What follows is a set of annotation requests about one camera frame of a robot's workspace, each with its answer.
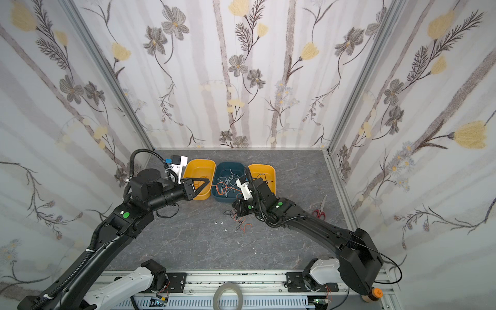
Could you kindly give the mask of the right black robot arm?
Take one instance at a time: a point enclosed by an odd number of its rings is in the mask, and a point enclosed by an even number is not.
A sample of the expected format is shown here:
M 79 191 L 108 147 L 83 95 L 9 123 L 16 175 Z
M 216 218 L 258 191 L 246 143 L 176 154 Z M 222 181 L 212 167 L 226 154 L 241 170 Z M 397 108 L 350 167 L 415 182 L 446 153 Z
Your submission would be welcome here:
M 241 210 L 255 214 L 271 228 L 297 231 L 332 252 L 339 261 L 338 272 L 342 281 L 355 292 L 365 295 L 374 284 L 387 284 L 377 280 L 385 259 L 400 273 L 399 279 L 389 284 L 402 281 L 403 272 L 399 264 L 382 254 L 363 229 L 350 231 L 312 216 L 293 201 L 276 197 L 261 178 L 244 176 L 236 184 L 243 194 L 236 200 Z

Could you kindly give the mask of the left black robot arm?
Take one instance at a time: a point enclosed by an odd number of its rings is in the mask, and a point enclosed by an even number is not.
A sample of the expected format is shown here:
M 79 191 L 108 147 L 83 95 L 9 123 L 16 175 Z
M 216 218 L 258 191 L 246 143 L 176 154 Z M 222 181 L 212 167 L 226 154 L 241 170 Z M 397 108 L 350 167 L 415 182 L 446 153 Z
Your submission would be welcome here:
M 129 183 L 123 192 L 123 201 L 95 228 L 89 245 L 80 257 L 51 286 L 38 296 L 27 296 L 18 309 L 96 309 L 85 295 L 102 272 L 158 215 L 158 210 L 191 201 L 209 184 L 207 178 L 180 178 L 171 168 L 173 160 L 157 157 L 172 176 L 162 177 L 157 169 L 134 172 L 135 157 L 146 153 L 137 149 L 129 159 Z

